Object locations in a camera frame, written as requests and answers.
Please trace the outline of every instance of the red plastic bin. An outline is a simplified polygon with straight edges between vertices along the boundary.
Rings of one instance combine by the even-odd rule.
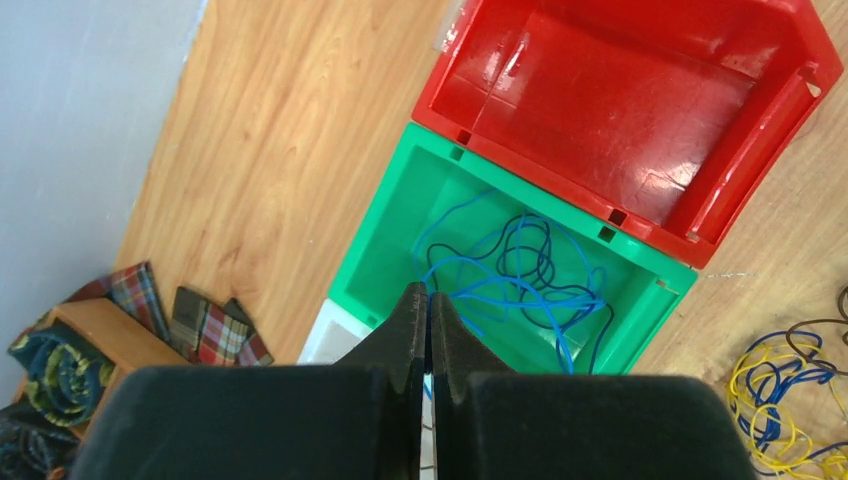
[[[697,268],[842,73],[808,0],[469,0],[413,119]]]

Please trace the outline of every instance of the green plastic bin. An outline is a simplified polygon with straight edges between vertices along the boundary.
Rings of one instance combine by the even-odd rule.
[[[606,223],[540,190],[459,145],[415,124],[404,132],[371,207],[339,269],[329,297],[370,328],[388,317],[404,288],[420,280],[414,258],[418,238],[452,206],[491,189],[488,195],[449,217],[428,243],[470,246],[524,210],[565,226],[592,266],[607,271],[604,297],[615,320],[604,335],[595,373],[628,372],[697,274]],[[563,248],[577,255],[573,247]],[[564,269],[562,276],[580,275]],[[452,279],[439,275],[440,287]],[[462,313],[462,305],[457,304]],[[539,328],[515,312],[506,322],[478,321],[481,340],[512,368],[523,373],[561,372],[552,330]],[[608,319],[596,312],[566,332],[575,370],[585,373],[601,328]]]

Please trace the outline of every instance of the yellow wire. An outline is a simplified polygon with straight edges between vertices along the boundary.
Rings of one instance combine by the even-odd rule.
[[[796,345],[802,350],[816,352],[818,358],[827,360],[821,348],[814,344],[799,343]],[[771,403],[758,407],[753,395],[745,388],[743,376],[747,375],[748,372],[756,371],[757,368],[762,367],[766,363],[781,366],[792,361],[799,361],[801,367],[795,373],[785,374],[784,380],[794,378],[808,369],[819,368],[811,365],[785,342],[758,345],[750,352],[742,355],[736,362],[730,381],[727,383],[727,403],[735,410],[733,412],[733,420],[738,423],[740,418],[745,417],[749,422],[750,428],[748,429],[747,437],[744,438],[744,443],[748,447],[751,456],[761,467],[769,469],[775,474],[785,474],[799,480],[848,480],[848,455],[843,453],[841,449],[836,449],[827,456],[810,458],[816,445],[821,445],[821,447],[826,445],[813,441],[809,435],[798,428],[795,420],[785,407]],[[773,381],[777,385],[777,374],[772,369],[767,369],[761,374],[752,375],[750,386],[756,391],[769,381]],[[837,405],[839,405],[839,409],[842,411],[846,420],[848,420],[848,409],[845,408],[845,402],[837,394],[833,379],[828,381],[828,386],[830,387],[831,395]],[[777,412],[779,418],[772,415],[769,410]],[[769,442],[769,447],[763,452],[757,448],[757,427],[761,426],[762,428],[760,430],[765,430],[765,425],[769,421],[778,422],[781,432],[788,435]],[[815,468],[821,474],[816,475],[799,471],[805,468]]]

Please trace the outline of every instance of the green patterned cloth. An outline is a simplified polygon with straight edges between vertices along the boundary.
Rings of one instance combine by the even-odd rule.
[[[64,324],[25,332],[9,354],[27,371],[26,396],[32,406],[60,426],[91,418],[115,367]]]

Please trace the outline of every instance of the wooden table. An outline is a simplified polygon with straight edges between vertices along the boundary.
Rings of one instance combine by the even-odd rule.
[[[151,259],[168,308],[182,284],[237,296],[293,362],[435,62],[447,3],[212,0],[117,266]],[[815,3],[848,58],[848,2]],[[843,78],[636,372],[719,385],[759,335],[836,314],[846,112]]]

